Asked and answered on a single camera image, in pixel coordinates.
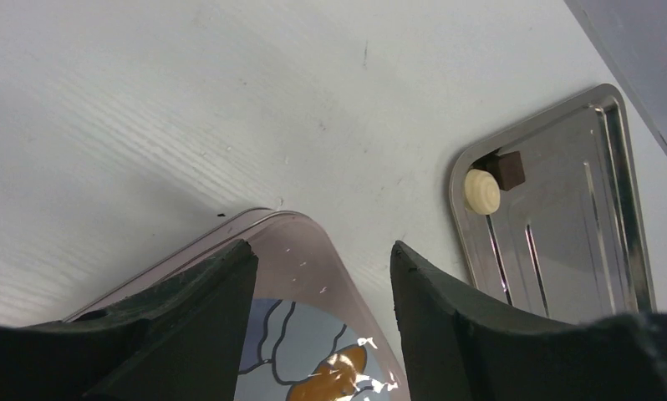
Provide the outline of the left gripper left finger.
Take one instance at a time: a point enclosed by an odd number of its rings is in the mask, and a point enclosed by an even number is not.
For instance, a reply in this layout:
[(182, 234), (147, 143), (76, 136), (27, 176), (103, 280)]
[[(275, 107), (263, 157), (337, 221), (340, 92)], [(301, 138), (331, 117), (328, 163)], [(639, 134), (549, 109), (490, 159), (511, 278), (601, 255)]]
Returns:
[(237, 241), (71, 321), (0, 326), (0, 400), (231, 400), (257, 278)]

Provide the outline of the steel chocolate tray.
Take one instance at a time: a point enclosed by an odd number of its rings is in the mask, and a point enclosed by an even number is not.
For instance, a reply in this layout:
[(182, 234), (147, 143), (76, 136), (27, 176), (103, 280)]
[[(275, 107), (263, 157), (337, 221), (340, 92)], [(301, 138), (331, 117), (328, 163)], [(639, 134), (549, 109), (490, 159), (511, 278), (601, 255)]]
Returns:
[[(526, 181), (500, 189), (495, 213), (468, 210), (466, 173), (514, 151)], [(471, 282), (486, 295), (575, 324), (655, 310), (626, 107), (612, 84), (464, 149), (449, 202)]]

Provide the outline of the metal tin lid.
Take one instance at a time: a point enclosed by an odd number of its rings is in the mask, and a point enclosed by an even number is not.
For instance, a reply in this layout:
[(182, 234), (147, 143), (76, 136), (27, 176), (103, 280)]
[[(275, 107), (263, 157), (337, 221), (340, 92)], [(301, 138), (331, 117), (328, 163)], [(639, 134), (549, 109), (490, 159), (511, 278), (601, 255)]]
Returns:
[(200, 313), (194, 339), (172, 340), (118, 384), (123, 400), (407, 400), (405, 371), (325, 230), (294, 211), (254, 208), (74, 313), (108, 306), (196, 266), (235, 241), (258, 259), (247, 330), (234, 374), (209, 352), (222, 324)]

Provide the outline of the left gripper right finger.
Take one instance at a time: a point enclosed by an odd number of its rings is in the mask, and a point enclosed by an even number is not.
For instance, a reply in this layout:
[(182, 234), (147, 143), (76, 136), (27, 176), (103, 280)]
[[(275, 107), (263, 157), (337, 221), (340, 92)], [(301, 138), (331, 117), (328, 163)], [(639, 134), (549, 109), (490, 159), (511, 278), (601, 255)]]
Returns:
[(667, 400), (667, 314), (554, 321), (487, 296), (402, 241), (390, 275), (413, 400)]

